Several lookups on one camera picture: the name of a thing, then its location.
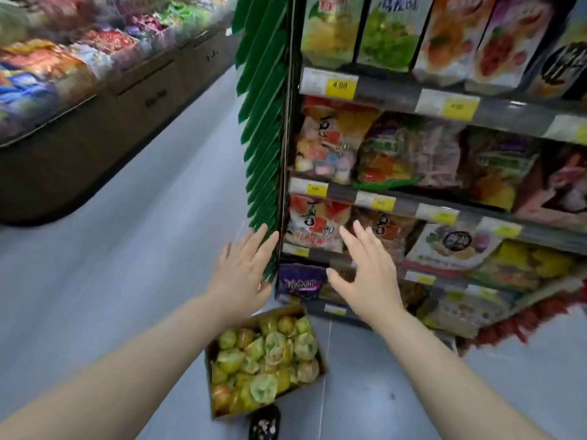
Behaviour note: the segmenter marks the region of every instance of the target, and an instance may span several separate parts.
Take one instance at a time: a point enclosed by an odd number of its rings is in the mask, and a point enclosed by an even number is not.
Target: purple wrapped candy
[[[282,264],[279,266],[280,293],[289,293],[303,299],[318,298],[320,288],[328,281],[327,271],[323,267],[304,266],[303,264]]]

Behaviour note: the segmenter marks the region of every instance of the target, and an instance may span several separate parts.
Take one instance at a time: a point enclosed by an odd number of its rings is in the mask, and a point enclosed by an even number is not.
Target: person's right hand
[[[334,269],[327,269],[328,281],[353,311],[376,332],[385,321],[404,312],[392,257],[370,228],[353,222],[356,237],[341,227],[341,236],[357,265],[355,282],[349,283]]]

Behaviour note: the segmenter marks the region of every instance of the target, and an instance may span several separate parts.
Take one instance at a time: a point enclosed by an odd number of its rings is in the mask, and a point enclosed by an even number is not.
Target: floor
[[[202,291],[246,221],[236,80],[232,68],[74,214],[0,229],[0,420]],[[312,323],[330,374],[278,401],[281,440],[438,439],[378,336]],[[466,361],[559,440],[587,438],[581,309],[530,346],[506,341]],[[244,419],[210,420],[206,388],[200,357],[140,439],[246,438]]]

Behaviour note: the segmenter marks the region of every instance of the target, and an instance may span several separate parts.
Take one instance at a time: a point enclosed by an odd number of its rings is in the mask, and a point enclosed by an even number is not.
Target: green package
[[[301,51],[312,64],[337,68],[353,60],[364,0],[307,0]]]
[[[358,63],[406,72],[432,0],[371,0]]]

